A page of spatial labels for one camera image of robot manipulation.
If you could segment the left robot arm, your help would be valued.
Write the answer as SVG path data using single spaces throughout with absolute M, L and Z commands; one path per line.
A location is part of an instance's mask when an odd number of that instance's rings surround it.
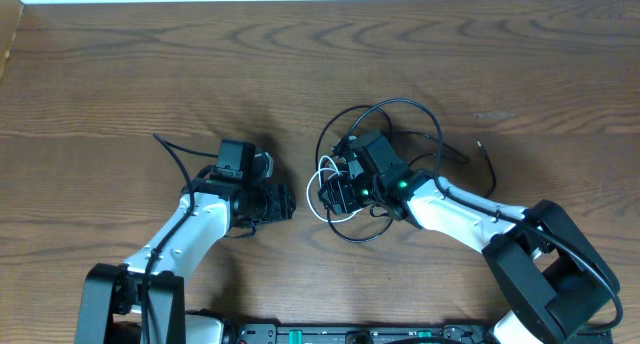
M 96 264 L 83 286 L 78 343 L 237 343 L 241 331 L 206 310 L 189 311 L 185 287 L 207 252 L 240 228 L 289 220 L 288 187 L 270 182 L 274 161 L 262 148 L 222 141 L 214 164 L 186 176 L 179 205 L 120 265 Z

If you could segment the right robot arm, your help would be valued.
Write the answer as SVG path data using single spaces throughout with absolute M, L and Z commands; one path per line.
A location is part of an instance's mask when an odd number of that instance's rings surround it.
M 510 305 L 489 330 L 496 343 L 566 343 L 605 334 L 589 320 L 619 306 L 620 284 L 585 235 L 554 202 L 500 204 L 446 178 L 414 171 L 376 130 L 341 139 L 334 175 L 318 197 L 334 214 L 378 206 L 393 221 L 445 234 L 479 252 Z

